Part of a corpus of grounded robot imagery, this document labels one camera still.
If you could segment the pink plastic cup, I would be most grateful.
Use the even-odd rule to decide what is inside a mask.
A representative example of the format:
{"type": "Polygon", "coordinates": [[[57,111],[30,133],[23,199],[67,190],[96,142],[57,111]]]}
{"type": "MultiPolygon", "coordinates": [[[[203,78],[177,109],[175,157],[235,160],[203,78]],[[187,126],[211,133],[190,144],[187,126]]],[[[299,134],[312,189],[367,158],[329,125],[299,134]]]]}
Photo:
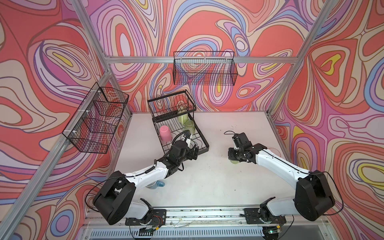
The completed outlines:
{"type": "Polygon", "coordinates": [[[171,133],[171,130],[168,126],[165,126],[165,125],[161,126],[159,129],[159,133],[160,133],[161,140],[164,143],[172,141],[172,139],[173,139],[172,133],[171,133]]]}

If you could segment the cream mug green handle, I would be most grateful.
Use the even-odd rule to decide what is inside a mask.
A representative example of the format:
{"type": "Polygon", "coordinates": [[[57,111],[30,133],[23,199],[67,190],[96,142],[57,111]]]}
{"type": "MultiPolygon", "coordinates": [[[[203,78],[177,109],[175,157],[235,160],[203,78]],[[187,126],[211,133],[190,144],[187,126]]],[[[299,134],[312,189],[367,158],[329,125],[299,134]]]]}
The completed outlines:
{"type": "Polygon", "coordinates": [[[189,120],[189,116],[188,116],[188,113],[186,110],[184,109],[180,109],[178,111],[178,114],[180,114],[178,116],[178,121],[182,124],[182,125],[185,125],[185,123],[189,120]]]}

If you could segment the white mug blue handle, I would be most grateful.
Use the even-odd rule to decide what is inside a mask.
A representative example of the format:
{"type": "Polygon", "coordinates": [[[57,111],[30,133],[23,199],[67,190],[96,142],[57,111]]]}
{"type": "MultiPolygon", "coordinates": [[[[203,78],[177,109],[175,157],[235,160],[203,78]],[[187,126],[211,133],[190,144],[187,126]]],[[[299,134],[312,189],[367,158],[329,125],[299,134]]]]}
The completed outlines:
{"type": "Polygon", "coordinates": [[[165,186],[165,183],[163,181],[156,181],[156,182],[153,182],[153,183],[149,184],[148,186],[146,186],[146,188],[154,190],[157,188],[162,188],[164,186],[165,186]]]}

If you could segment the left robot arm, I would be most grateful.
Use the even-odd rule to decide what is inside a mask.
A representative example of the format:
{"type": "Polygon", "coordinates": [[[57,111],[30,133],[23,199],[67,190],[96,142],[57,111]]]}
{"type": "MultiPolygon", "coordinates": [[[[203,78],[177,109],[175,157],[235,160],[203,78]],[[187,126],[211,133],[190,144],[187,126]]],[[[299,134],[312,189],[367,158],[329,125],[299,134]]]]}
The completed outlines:
{"type": "Polygon", "coordinates": [[[139,190],[162,181],[177,171],[184,170],[184,161],[198,158],[199,146],[192,147],[187,141],[179,140],[151,167],[137,173],[114,172],[103,184],[93,199],[93,205],[109,225],[120,220],[134,219],[143,225],[154,218],[153,207],[143,198],[136,199],[139,190]]]}

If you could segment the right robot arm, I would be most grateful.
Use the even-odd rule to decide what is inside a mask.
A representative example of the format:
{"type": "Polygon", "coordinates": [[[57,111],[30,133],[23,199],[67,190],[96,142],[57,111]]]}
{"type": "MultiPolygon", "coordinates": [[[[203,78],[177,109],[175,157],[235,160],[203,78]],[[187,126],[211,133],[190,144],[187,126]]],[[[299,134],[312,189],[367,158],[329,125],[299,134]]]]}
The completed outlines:
{"type": "Polygon", "coordinates": [[[257,216],[260,221],[270,223],[286,215],[300,215],[315,221],[335,205],[327,177],[320,171],[309,171],[281,159],[262,144],[253,145],[233,137],[234,147],[229,148],[229,160],[260,165],[287,182],[294,190],[291,197],[270,197],[262,204],[257,216]]]}

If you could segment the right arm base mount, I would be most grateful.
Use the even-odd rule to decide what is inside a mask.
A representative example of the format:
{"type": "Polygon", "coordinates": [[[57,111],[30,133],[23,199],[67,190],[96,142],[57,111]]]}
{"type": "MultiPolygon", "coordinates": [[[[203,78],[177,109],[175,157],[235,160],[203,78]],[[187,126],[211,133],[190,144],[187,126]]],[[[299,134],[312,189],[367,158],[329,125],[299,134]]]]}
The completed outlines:
{"type": "Polygon", "coordinates": [[[284,225],[287,223],[285,216],[274,216],[267,208],[267,203],[275,197],[269,198],[260,204],[258,208],[245,208],[241,217],[246,219],[247,224],[278,224],[284,225]]]}

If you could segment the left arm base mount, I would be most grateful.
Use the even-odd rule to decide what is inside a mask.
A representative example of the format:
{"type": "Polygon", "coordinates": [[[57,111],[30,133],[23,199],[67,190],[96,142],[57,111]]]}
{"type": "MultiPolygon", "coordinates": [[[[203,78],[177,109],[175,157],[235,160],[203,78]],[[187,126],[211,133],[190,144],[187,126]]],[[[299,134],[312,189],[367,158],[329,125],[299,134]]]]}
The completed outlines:
{"type": "Polygon", "coordinates": [[[125,215],[126,226],[161,227],[166,223],[167,210],[153,208],[148,201],[141,198],[132,201],[125,215]]]}

